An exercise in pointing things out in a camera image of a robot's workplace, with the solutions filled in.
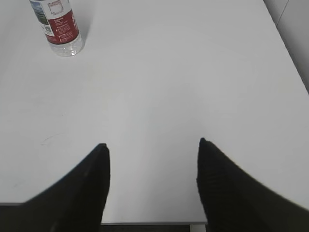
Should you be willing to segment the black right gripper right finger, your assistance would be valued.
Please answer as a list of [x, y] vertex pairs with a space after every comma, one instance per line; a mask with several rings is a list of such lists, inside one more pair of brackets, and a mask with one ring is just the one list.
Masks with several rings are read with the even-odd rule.
[[197, 188], [212, 232], [307, 232], [309, 212], [248, 175], [201, 138]]

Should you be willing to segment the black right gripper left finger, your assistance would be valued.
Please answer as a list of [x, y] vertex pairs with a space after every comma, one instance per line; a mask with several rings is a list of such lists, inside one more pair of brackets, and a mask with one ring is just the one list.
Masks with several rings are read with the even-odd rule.
[[2, 232], [98, 232], [110, 187], [110, 156], [98, 144], [34, 198], [0, 214]]

